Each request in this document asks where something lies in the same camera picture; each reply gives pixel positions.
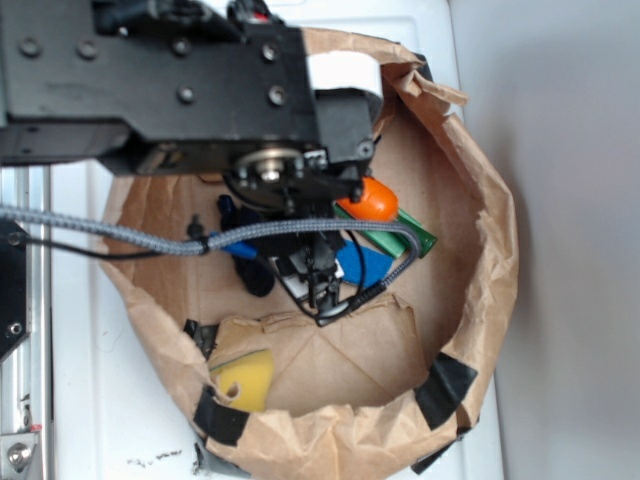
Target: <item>green object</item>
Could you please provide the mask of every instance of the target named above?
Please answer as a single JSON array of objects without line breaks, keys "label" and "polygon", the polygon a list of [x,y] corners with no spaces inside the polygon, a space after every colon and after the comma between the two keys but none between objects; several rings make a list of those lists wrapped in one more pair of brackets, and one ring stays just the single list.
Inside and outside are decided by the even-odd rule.
[{"label": "green object", "polygon": [[[342,207],[339,205],[333,206],[333,209],[336,212],[336,216],[338,218],[352,219],[353,217],[344,211]],[[407,245],[400,239],[402,235],[395,235],[391,232],[359,232],[373,243],[380,250],[385,252],[388,255],[391,255],[393,258],[400,258],[402,254],[407,249]]]},{"label": "green object", "polygon": [[[432,234],[427,232],[424,228],[422,228],[422,224],[418,222],[415,218],[409,215],[404,210],[400,209],[398,211],[398,219],[396,220],[399,223],[402,223],[413,230],[418,238],[420,239],[421,250],[419,257],[423,258],[429,250],[433,248],[438,239],[434,237]],[[400,237],[400,241],[408,245],[408,240],[402,235],[398,235]]]}]

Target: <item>gray braided cable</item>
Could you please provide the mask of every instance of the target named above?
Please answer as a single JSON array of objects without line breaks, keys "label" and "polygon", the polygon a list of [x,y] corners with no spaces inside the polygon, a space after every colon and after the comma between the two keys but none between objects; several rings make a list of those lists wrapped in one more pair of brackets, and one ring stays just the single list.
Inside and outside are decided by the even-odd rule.
[{"label": "gray braided cable", "polygon": [[[25,223],[37,223],[48,225],[50,227],[101,235],[167,255],[194,256],[205,253],[203,244],[198,241],[180,242],[169,240],[141,232],[133,228],[123,227],[121,225],[112,225],[96,220],[78,218],[71,215],[61,215],[53,212],[0,205],[0,219]],[[409,227],[400,223],[334,220],[324,218],[282,220],[247,225],[210,237],[207,241],[207,246],[210,250],[218,250],[228,247],[234,243],[251,240],[253,238],[283,235],[287,233],[336,230],[374,230],[392,232],[402,234],[409,240],[409,243],[411,244],[409,256],[382,280],[381,283],[385,287],[388,287],[404,270],[407,269],[407,267],[416,259],[417,254],[420,251],[420,243],[416,234]]]},{"label": "gray braided cable", "polygon": [[259,237],[283,235],[286,233],[326,232],[335,230],[375,230],[404,235],[411,243],[409,256],[383,280],[388,287],[398,276],[413,263],[420,251],[420,241],[413,230],[401,223],[371,222],[363,220],[334,220],[327,218],[312,218],[307,220],[282,220],[276,222],[256,223],[244,227],[234,228],[209,238],[209,248],[217,250],[228,247],[237,242],[243,242]]}]

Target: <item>orange ball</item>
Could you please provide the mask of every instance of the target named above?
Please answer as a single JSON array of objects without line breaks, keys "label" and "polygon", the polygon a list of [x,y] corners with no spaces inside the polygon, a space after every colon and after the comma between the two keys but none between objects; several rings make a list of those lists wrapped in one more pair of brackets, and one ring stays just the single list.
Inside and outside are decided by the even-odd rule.
[{"label": "orange ball", "polygon": [[391,222],[398,217],[398,197],[375,178],[364,177],[364,190],[358,203],[348,198],[338,200],[344,210],[358,220]]}]

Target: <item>blue cable clip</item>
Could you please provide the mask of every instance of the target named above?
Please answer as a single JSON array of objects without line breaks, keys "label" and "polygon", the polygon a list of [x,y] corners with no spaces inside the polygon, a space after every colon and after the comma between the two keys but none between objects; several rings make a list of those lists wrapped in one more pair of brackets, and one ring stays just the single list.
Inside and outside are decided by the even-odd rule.
[{"label": "blue cable clip", "polygon": [[[211,232],[209,238],[217,237],[218,235],[220,235],[218,232]],[[258,250],[245,242],[233,243],[222,250],[235,257],[246,258],[247,260],[254,260],[258,256]]]}]

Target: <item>brown cardboard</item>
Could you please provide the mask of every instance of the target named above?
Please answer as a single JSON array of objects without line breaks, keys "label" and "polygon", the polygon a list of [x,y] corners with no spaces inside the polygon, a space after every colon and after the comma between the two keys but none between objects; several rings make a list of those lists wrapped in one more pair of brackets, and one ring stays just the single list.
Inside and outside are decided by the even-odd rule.
[{"label": "brown cardboard", "polygon": [[[212,362],[261,348],[274,352],[268,410],[249,417],[236,447],[208,439],[210,451],[257,479],[383,479],[477,422],[516,296],[513,200],[460,120],[447,116],[450,104],[463,104],[466,96],[423,79],[413,54],[385,40],[328,30],[308,30],[305,41],[309,53],[362,51],[382,64],[385,107],[373,171],[438,237],[432,252],[389,294],[321,330],[281,288],[264,299],[245,293],[224,253],[104,269],[189,420],[210,379],[204,358],[182,333],[187,318],[221,323]],[[117,180],[105,216],[182,239],[194,213],[217,228],[215,199],[222,192],[224,186],[197,177]],[[125,249],[106,243],[112,252]],[[479,375],[457,414],[431,431],[412,388],[441,351]]]}]

